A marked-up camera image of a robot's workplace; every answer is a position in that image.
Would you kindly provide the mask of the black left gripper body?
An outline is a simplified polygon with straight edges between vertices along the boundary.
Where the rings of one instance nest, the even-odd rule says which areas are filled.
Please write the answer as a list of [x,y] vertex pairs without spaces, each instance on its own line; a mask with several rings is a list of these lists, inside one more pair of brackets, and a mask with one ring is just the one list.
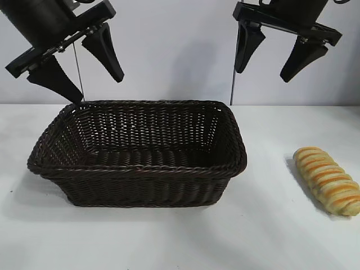
[[1,12],[31,44],[6,66],[15,78],[37,68],[80,37],[92,34],[116,14],[109,1],[101,1],[78,16],[69,1],[1,1]]

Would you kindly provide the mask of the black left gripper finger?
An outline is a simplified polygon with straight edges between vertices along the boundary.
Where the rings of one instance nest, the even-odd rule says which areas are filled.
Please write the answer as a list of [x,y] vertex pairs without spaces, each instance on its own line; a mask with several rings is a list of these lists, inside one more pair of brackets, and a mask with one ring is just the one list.
[[92,34],[88,34],[83,39],[82,46],[103,65],[117,83],[123,80],[124,72],[114,50],[108,23],[103,23]]
[[68,78],[55,56],[42,62],[37,68],[30,70],[27,80],[47,88],[74,104],[80,104],[83,94]]

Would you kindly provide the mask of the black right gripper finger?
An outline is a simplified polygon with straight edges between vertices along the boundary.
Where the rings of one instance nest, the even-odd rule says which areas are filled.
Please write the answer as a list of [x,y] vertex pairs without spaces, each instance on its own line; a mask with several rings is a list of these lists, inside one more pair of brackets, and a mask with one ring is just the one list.
[[261,31],[261,24],[252,21],[238,22],[237,50],[235,56],[235,71],[242,73],[251,56],[265,40],[265,35]]
[[284,64],[280,77],[288,83],[294,76],[328,51],[325,42],[298,36],[289,58]]

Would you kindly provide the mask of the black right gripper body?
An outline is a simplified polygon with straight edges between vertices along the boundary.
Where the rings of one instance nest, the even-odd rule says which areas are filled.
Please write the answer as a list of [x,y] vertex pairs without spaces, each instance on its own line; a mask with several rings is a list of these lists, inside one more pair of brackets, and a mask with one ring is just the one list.
[[326,5],[327,1],[238,2],[233,17],[238,22],[253,22],[335,46],[342,34],[317,22]]

